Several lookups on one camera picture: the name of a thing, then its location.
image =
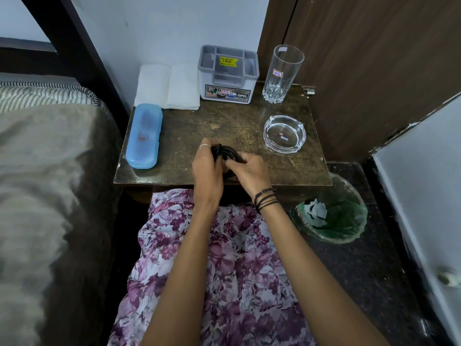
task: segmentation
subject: table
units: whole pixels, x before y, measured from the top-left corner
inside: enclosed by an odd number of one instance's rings
[[[268,163],[271,181],[284,208],[289,209],[308,198],[318,187],[330,186],[328,168],[309,110],[300,86],[292,86],[280,104],[262,97],[264,83],[258,82],[250,104],[201,100],[196,111],[167,109],[163,111],[158,162],[152,169],[133,169],[125,152],[133,112],[115,173],[114,183],[126,187],[139,201],[148,201],[152,192],[173,188],[192,188],[191,163],[203,137],[218,140],[236,150],[261,155]],[[262,131],[271,115],[289,115],[304,124],[307,138],[295,154],[279,154],[265,146]],[[241,186],[226,181],[223,202],[243,202]]]

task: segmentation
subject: trash can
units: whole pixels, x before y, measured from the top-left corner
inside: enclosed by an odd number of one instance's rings
[[[300,232],[332,244],[346,244],[365,230],[368,210],[359,192],[341,176],[330,173],[333,185],[289,211]]]

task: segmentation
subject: striped fabric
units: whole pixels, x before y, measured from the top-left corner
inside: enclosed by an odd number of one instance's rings
[[[52,82],[0,81],[0,114],[47,104],[90,104],[100,106],[110,115],[106,105],[91,90]]]

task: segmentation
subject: forearm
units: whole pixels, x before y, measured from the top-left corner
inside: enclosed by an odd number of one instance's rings
[[[214,213],[194,209],[191,224],[141,346],[198,343],[205,296],[209,233]]]
[[[310,249],[282,207],[270,205],[261,214],[319,345],[388,346]]]

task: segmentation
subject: black granite floor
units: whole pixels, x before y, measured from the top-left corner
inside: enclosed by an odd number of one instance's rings
[[[307,237],[309,245],[391,345],[435,345],[425,336],[422,312],[361,166],[329,163],[328,167],[360,193],[368,208],[368,221],[365,232],[352,243],[334,245]],[[146,221],[147,205],[124,194],[116,224],[116,257],[107,291],[102,345],[107,344],[118,304],[126,294],[126,280],[139,258],[137,232]]]

